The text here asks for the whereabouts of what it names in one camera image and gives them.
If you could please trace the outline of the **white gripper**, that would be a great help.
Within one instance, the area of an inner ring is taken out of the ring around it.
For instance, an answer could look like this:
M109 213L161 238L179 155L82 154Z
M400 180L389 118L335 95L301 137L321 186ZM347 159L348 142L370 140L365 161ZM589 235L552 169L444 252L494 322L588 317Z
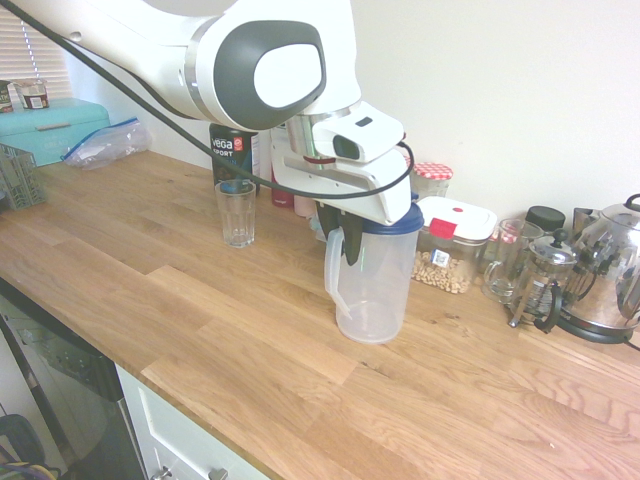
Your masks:
M314 164L294 152L287 141L278 140L272 142L271 153L279 185L321 201L316 210L325 239L335 228L334 207L345 211L340 213L339 224L349 266L360 254L364 219L392 225L409 210L410 180L404 176L407 164L396 148L368 163L337 158Z

